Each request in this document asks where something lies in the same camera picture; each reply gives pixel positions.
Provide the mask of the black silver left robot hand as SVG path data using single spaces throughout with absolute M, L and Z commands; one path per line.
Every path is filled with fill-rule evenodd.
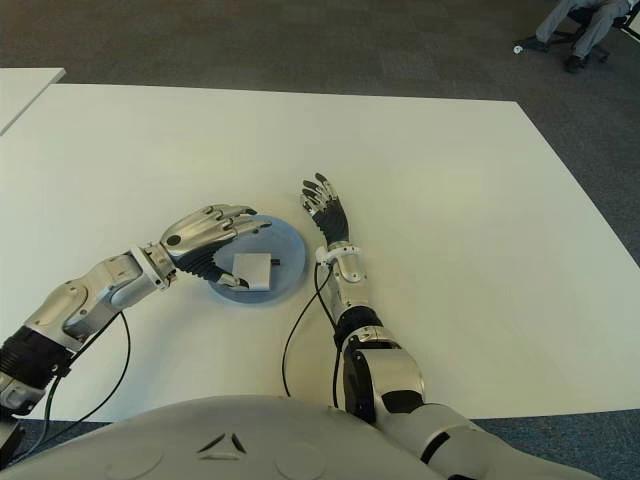
M 160 244 L 178 270 L 229 288 L 248 289 L 245 279 L 220 268 L 214 256 L 238 237 L 258 234 L 271 226 L 256 215 L 248 206 L 207 205 L 171 225 Z

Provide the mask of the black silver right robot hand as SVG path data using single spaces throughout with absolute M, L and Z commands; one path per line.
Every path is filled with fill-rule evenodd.
M 303 181 L 300 203 L 328 247 L 350 241 L 347 215 L 337 191 L 324 175 L 316 173 L 313 180 Z

